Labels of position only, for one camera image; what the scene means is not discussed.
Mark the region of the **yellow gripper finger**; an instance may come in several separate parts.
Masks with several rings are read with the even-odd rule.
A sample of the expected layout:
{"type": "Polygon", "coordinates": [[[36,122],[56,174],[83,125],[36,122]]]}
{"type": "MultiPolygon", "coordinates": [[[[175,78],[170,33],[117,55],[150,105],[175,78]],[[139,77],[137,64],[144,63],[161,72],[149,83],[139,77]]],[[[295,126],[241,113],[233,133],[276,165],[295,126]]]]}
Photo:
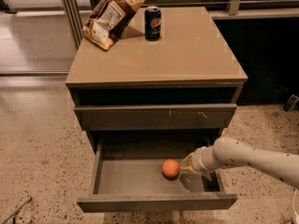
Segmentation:
{"type": "Polygon", "coordinates": [[[192,166],[181,166],[180,169],[189,174],[200,175],[206,178],[207,180],[211,180],[211,176],[209,172],[195,170],[192,166]]]}
{"type": "Polygon", "coordinates": [[[192,162],[192,156],[193,156],[193,152],[188,154],[186,158],[183,159],[182,163],[191,163],[192,162]]]}

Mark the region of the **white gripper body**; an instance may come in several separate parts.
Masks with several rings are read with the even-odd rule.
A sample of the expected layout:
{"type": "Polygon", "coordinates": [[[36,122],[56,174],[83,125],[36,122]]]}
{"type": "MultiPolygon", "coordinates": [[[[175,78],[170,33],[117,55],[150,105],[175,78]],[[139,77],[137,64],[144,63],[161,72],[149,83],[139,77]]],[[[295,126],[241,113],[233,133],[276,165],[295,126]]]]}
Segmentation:
{"type": "Polygon", "coordinates": [[[192,154],[191,167],[200,175],[207,175],[213,172],[217,168],[217,163],[213,156],[213,147],[197,148],[192,154]]]}

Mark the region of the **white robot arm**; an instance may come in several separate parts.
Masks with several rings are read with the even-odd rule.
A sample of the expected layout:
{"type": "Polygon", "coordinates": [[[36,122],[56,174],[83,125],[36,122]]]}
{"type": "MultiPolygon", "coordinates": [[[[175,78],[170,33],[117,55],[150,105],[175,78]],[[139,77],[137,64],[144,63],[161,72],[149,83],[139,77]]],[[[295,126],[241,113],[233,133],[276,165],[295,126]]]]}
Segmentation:
{"type": "Polygon", "coordinates": [[[209,174],[218,169],[248,166],[299,189],[299,156],[258,149],[232,137],[222,136],[210,147],[199,147],[190,153],[180,168],[191,174],[209,174]]]}

